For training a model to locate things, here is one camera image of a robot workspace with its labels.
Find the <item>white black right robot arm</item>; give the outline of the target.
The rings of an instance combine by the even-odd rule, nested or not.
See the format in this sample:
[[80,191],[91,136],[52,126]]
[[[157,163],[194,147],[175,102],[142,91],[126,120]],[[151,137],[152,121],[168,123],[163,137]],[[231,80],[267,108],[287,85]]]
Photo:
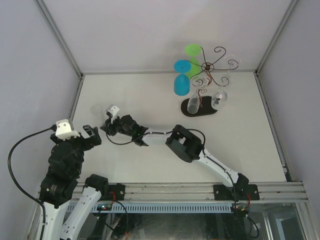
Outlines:
[[206,149],[206,137],[200,130],[185,128],[179,124],[168,131],[153,130],[139,125],[130,115],[110,116],[100,129],[106,133],[108,139],[110,136],[122,134],[130,137],[131,142],[139,147],[165,144],[182,161],[196,163],[211,170],[234,199],[240,200],[250,195],[249,179],[215,158]]

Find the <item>metal wine glass rack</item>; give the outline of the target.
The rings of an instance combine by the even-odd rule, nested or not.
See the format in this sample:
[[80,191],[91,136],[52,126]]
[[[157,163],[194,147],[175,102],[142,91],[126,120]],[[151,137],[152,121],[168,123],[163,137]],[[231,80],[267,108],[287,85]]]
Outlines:
[[186,75],[189,85],[195,88],[195,93],[180,106],[181,112],[187,117],[213,115],[228,99],[226,90],[234,81],[231,72],[239,68],[241,59],[235,55],[227,55],[223,46],[217,46],[213,51],[221,56],[214,62],[209,62],[202,46],[189,44],[185,47],[185,53],[191,57],[188,60],[190,70]]

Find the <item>clear wine glass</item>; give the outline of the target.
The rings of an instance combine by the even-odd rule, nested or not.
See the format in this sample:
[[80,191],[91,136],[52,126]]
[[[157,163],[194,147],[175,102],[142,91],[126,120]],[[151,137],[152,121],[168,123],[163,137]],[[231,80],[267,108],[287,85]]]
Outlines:
[[215,84],[218,86],[216,92],[211,97],[211,107],[214,110],[219,111],[228,100],[228,86],[230,85],[230,78],[223,76],[220,80],[216,81]]

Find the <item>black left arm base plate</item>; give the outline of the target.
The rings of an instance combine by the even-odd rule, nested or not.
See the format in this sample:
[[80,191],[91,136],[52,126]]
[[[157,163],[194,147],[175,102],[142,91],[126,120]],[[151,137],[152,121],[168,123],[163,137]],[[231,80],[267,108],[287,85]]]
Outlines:
[[125,198],[126,186],[121,183],[108,184],[102,188],[100,201],[123,201]]

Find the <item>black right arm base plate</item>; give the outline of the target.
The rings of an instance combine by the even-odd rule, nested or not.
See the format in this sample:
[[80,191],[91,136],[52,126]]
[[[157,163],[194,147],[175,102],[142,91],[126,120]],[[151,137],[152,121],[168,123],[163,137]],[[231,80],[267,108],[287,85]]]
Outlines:
[[245,187],[236,186],[235,191],[233,187],[215,184],[213,186],[213,193],[216,201],[248,201],[249,197],[253,201],[260,200],[260,194],[256,184],[248,184]]

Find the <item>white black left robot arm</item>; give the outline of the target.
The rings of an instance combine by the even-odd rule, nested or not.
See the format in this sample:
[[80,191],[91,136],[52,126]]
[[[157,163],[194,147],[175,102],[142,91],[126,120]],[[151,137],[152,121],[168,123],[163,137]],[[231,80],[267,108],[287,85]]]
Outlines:
[[41,240],[75,240],[92,207],[109,196],[109,181],[106,177],[92,174],[85,180],[80,201],[69,218],[65,213],[78,185],[85,152],[99,146],[102,139],[98,127],[84,125],[88,134],[84,138],[67,122],[60,122],[50,139],[54,142],[48,159],[47,174],[40,185],[39,199],[43,204],[37,237]]

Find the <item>clear tall champagne flute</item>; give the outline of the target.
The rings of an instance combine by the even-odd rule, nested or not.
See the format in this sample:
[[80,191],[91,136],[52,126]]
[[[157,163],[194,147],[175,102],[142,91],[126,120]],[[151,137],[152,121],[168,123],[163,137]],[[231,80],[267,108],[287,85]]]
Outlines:
[[224,57],[224,62],[225,73],[221,77],[220,84],[224,88],[230,88],[235,82],[234,77],[232,76],[232,71],[237,70],[239,68],[241,59],[236,55],[229,54]]

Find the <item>clear flute glass front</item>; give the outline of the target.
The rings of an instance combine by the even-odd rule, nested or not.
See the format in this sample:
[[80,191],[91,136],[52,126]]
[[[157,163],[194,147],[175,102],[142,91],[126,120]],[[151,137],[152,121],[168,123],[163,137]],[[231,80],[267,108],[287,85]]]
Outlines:
[[190,83],[195,88],[195,93],[188,100],[187,112],[194,115],[202,106],[202,95],[207,92],[210,80],[205,76],[196,75],[191,78]]

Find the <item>green plastic wine glass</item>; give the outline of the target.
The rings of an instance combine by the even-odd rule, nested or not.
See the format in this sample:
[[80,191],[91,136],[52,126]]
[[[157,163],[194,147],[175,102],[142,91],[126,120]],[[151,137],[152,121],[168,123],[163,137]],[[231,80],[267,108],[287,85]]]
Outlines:
[[198,44],[189,44],[185,47],[185,53],[190,56],[190,65],[191,69],[186,75],[189,79],[191,79],[193,76],[199,74],[201,72],[201,66],[199,64],[199,61],[197,60],[196,56],[202,53],[202,48]]

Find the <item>blue plastic wine glass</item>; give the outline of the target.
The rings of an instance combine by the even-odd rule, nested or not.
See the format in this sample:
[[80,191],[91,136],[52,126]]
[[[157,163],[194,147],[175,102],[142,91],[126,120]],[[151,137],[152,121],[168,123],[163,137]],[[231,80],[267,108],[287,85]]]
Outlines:
[[174,64],[174,70],[178,73],[174,80],[174,93],[178,96],[186,96],[190,92],[190,80],[187,73],[191,70],[191,64],[187,60],[178,60]]

